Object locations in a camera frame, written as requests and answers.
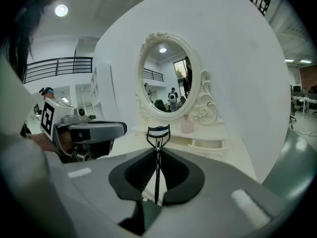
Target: mirror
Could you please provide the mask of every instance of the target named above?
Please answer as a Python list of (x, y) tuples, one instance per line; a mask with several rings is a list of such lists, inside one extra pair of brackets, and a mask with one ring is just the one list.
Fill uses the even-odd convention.
[(146, 97), (162, 112), (182, 108), (192, 87), (192, 66), (186, 52), (176, 43), (159, 42), (146, 54), (143, 83)]

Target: ceiling light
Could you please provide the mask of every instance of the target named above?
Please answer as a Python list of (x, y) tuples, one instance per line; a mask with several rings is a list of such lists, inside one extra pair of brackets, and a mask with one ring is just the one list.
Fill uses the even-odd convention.
[(309, 61), (309, 60), (301, 60), (300, 62), (302, 62), (302, 63), (312, 63), (312, 61)]
[(68, 8), (67, 6), (60, 4), (55, 8), (55, 14), (58, 17), (64, 17), (68, 13)]

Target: desk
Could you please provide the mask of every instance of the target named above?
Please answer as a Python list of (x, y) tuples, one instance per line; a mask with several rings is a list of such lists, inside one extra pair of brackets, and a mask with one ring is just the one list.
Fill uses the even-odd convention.
[(296, 96), (294, 96), (293, 99), (295, 99), (295, 100), (303, 100), (303, 101), (304, 101), (304, 105), (303, 105), (303, 115), (305, 115), (305, 104), (306, 104), (306, 102), (308, 103), (308, 104), (307, 104), (307, 113), (306, 113), (306, 115), (307, 115), (308, 112), (309, 112), (309, 103), (315, 103), (315, 104), (317, 103), (317, 100), (309, 99), (309, 98), (307, 98), (307, 97), (296, 97)]

